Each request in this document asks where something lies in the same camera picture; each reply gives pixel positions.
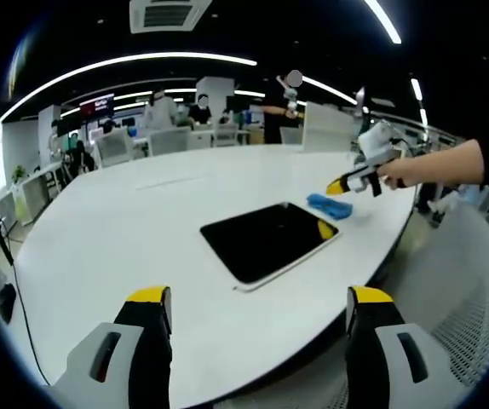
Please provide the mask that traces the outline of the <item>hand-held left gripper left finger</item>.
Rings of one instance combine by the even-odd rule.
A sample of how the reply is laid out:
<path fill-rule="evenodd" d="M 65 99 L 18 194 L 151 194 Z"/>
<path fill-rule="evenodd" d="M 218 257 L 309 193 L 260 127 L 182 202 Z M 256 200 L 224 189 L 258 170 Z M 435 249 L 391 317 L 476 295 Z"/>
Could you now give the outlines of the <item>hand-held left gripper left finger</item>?
<path fill-rule="evenodd" d="M 168 408 L 170 301 L 166 285 L 135 291 L 114 321 L 100 323 L 79 342 L 50 386 L 58 407 Z"/>

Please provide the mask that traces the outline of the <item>person's right hand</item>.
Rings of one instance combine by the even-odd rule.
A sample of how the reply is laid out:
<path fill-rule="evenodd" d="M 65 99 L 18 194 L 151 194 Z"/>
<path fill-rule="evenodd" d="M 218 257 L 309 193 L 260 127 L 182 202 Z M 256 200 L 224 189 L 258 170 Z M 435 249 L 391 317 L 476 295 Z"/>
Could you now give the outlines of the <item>person's right hand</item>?
<path fill-rule="evenodd" d="M 400 158 L 381 165 L 377 174 L 386 186 L 395 190 L 413 187 L 419 183 L 414 170 L 415 161 L 412 158 Z"/>

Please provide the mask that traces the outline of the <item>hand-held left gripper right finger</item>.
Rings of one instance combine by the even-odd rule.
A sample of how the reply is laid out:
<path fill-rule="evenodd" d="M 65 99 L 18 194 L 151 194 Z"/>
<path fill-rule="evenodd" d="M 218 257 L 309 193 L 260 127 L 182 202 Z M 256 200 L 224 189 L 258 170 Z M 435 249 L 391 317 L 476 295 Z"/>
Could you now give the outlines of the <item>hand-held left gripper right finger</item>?
<path fill-rule="evenodd" d="M 392 297 L 348 288 L 345 352 L 349 408 L 454 408 L 457 379 L 443 347 L 406 323 Z"/>

